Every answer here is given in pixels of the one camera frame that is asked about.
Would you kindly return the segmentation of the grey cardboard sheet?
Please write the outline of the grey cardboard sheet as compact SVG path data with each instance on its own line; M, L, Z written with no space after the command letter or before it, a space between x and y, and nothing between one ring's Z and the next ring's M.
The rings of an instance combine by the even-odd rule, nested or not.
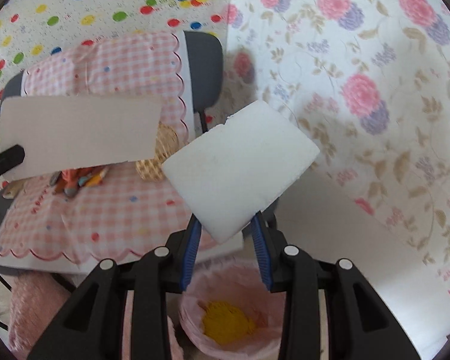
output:
M156 95L8 97L1 105L1 150L20 145L25 158L4 178L153 158L161 108Z

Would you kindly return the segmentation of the white foam block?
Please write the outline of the white foam block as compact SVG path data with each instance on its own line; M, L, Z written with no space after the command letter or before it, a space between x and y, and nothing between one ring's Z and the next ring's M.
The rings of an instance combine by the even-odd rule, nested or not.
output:
M256 101L173 154L162 170L209 235L224 243L275 202L319 153L298 127Z

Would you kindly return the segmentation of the pink lined trash bin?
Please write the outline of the pink lined trash bin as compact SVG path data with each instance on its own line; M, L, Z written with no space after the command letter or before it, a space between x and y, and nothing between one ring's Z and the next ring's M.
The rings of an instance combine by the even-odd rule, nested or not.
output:
M277 359L283 293L267 290L255 262L221 259L201 266L179 303L188 339L215 359Z

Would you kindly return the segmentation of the pink gingham cloth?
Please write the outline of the pink gingham cloth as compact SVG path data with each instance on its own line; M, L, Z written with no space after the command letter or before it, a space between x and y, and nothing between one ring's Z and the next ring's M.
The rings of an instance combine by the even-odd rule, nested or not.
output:
M212 107L224 52L201 32L155 33L78 46L13 78L1 103L0 272L87 274L129 263L184 228L190 210L171 184L136 170L159 127L178 144Z

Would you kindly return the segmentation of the colourful snack wrappers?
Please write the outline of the colourful snack wrappers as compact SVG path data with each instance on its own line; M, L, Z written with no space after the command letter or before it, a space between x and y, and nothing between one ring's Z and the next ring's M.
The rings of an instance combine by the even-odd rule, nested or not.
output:
M109 166L91 166L55 172L49 180L49 185L53 187L54 194L73 198L82 188L101 185L109 169Z

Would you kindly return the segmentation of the woven straw coaster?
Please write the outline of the woven straw coaster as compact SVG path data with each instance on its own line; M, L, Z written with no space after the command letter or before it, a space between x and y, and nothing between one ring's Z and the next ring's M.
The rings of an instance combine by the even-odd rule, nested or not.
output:
M154 158L136 161L136 171L145 182L160 182L165 179L162 164L179 150L179 137L173 127L158 124Z

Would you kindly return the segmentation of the pink fuzzy trousers leg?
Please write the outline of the pink fuzzy trousers leg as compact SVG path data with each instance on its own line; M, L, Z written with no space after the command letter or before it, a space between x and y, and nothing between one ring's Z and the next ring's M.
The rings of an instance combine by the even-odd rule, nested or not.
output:
M49 273L26 272L15 278L10 298L9 348L26 359L71 292Z

